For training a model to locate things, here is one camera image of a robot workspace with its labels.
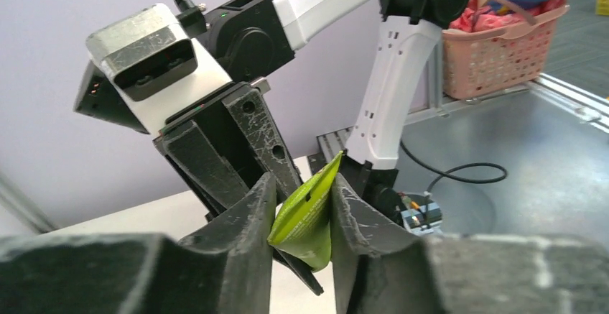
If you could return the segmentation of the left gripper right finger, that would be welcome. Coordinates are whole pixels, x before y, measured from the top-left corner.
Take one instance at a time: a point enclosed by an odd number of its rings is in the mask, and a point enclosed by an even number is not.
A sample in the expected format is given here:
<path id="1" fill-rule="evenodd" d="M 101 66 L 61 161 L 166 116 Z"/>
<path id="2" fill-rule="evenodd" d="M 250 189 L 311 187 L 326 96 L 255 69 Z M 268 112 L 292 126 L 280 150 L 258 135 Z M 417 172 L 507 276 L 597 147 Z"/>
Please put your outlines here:
<path id="1" fill-rule="evenodd" d="M 416 236 L 331 187 L 338 313 L 606 313 L 608 251 L 579 236 Z"/>

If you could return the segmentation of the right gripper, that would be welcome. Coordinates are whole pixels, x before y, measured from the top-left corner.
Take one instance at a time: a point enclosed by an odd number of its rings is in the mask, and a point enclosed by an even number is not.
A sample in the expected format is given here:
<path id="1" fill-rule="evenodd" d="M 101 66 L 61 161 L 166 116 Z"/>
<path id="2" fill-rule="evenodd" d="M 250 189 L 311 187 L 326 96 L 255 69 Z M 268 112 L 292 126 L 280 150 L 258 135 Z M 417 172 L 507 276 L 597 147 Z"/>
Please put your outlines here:
<path id="1" fill-rule="evenodd" d="M 273 261 L 320 295 L 308 265 L 266 242 L 272 210 L 302 184 L 264 100 L 266 84 L 213 91 L 170 117 L 154 146 L 208 210 L 208 225 L 182 243 L 202 254 L 217 295 L 269 295 Z"/>

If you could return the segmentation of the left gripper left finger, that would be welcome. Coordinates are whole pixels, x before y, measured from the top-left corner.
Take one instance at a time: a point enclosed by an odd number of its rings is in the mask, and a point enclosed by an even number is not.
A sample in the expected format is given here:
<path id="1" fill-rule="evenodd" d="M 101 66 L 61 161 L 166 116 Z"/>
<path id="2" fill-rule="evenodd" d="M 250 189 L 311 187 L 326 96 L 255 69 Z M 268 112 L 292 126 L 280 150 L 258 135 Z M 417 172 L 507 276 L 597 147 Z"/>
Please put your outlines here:
<path id="1" fill-rule="evenodd" d="M 1 240 L 3 313 L 267 313 L 276 180 L 262 175 L 189 236 L 86 234 Z"/>

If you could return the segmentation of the green yellow toothpaste tube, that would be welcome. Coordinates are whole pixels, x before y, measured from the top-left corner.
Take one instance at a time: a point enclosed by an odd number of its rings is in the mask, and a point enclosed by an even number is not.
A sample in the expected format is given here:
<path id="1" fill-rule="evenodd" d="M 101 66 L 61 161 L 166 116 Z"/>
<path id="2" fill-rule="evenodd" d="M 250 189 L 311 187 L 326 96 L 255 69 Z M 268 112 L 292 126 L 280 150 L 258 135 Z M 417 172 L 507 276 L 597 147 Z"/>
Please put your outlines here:
<path id="1" fill-rule="evenodd" d="M 330 190 L 343 152 L 298 187 L 283 203 L 267 242 L 319 272 L 330 263 Z"/>

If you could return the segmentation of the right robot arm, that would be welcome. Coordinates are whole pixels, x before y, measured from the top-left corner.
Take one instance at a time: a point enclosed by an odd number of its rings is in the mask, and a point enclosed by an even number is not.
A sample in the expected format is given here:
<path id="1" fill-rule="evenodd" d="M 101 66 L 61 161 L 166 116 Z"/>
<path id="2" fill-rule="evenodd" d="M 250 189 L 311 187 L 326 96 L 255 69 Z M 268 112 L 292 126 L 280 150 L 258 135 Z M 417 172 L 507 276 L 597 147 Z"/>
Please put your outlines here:
<path id="1" fill-rule="evenodd" d="M 280 198 L 300 181 L 262 80 L 310 44 L 335 66 L 321 84 L 365 89 L 330 122 L 355 118 L 340 173 L 381 212 L 397 201 L 399 143 L 429 56 L 467 0 L 230 0 L 212 10 L 174 0 L 85 41 L 90 61 L 77 113 L 152 136 L 212 217 L 266 172 Z"/>

